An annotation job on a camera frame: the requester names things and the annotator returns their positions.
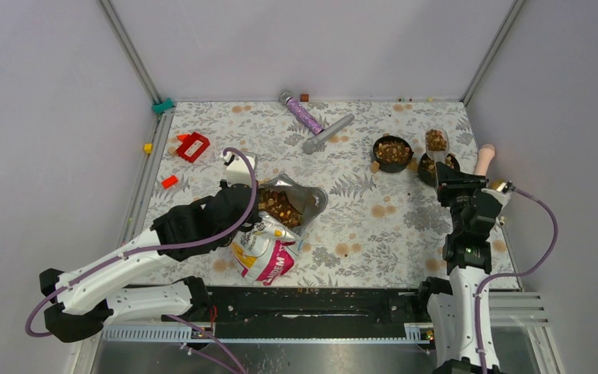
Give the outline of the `clear plastic scoop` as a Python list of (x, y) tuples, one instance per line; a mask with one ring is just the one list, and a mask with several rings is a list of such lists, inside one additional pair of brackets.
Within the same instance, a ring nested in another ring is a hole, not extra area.
[(445, 130), (440, 128), (429, 129), (425, 132), (426, 154), (435, 162), (445, 162), (449, 154), (449, 138)]

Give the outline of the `cat food bag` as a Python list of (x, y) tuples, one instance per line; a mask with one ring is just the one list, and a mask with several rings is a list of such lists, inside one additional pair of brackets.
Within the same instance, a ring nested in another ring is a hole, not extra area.
[(261, 221), (251, 231), (237, 233), (230, 243), (239, 274), (249, 283), (269, 286), (297, 262), (308, 225), (325, 210), (328, 196), (324, 189), (300, 185), (285, 174), (262, 183), (260, 189), (286, 192), (302, 213), (302, 224), (289, 229), (259, 211)]

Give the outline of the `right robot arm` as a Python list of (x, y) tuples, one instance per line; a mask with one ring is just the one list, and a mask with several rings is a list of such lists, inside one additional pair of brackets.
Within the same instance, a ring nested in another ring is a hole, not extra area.
[(415, 301), (422, 319), (432, 321), (437, 373), (499, 373), (491, 334), (489, 237), (502, 205), (483, 176), (442, 162), (435, 165), (438, 202), (448, 208), (452, 232), (445, 237), (447, 279), (432, 279)]

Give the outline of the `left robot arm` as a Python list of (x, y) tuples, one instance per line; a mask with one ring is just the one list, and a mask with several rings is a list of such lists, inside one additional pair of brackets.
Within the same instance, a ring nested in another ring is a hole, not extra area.
[(137, 277), (227, 246), (258, 217), (256, 188), (223, 182), (214, 196), (170, 208), (137, 237), (70, 272), (39, 275), (45, 336), (64, 343), (92, 337), (106, 325), (147, 317), (204, 319), (212, 307), (204, 281), (189, 276), (161, 286), (135, 286)]

